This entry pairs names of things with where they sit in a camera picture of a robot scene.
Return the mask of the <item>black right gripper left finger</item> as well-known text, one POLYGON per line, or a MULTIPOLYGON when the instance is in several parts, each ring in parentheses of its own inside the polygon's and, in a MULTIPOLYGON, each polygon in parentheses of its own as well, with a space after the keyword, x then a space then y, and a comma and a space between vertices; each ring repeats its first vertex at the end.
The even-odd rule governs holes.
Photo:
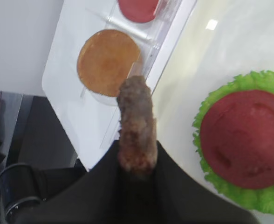
POLYGON ((19 213, 18 224, 129 224, 123 173, 112 143, 104 157, 65 191, 33 209, 19 213))

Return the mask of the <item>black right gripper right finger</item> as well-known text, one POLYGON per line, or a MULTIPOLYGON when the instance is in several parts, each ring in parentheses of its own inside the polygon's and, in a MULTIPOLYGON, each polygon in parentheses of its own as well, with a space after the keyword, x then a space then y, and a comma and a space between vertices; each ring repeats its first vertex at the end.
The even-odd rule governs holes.
POLYGON ((248 211, 215 196, 196 183, 157 142, 153 173, 136 182, 138 211, 149 224, 257 224, 248 211))

